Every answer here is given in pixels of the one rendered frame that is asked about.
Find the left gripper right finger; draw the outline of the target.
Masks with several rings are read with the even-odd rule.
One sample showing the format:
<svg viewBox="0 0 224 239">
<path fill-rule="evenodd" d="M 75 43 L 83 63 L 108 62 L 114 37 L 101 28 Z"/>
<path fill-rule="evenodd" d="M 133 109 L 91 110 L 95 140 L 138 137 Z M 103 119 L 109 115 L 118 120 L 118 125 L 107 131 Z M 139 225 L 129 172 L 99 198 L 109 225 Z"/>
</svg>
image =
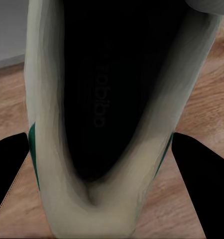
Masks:
<svg viewBox="0 0 224 239">
<path fill-rule="evenodd" d="M 224 239 L 224 158 L 178 132 L 171 149 L 207 239 Z"/>
</svg>

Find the gym shoe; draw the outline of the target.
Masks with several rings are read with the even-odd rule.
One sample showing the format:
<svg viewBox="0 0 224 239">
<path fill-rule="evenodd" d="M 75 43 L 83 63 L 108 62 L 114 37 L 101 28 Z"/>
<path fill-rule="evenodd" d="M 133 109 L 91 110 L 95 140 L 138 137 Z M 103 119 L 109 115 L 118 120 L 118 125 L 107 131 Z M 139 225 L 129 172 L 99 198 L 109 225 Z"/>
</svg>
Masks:
<svg viewBox="0 0 224 239">
<path fill-rule="evenodd" d="M 224 20 L 224 0 L 29 0 L 28 143 L 58 239 L 126 239 Z"/>
</svg>

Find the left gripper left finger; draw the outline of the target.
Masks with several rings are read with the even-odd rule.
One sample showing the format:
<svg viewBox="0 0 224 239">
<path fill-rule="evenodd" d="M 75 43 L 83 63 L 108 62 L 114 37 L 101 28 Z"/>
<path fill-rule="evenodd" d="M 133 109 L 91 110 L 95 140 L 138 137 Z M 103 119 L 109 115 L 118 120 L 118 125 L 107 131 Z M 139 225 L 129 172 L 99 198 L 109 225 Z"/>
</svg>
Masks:
<svg viewBox="0 0 224 239">
<path fill-rule="evenodd" d="M 29 152 L 24 132 L 0 141 L 0 205 Z"/>
</svg>

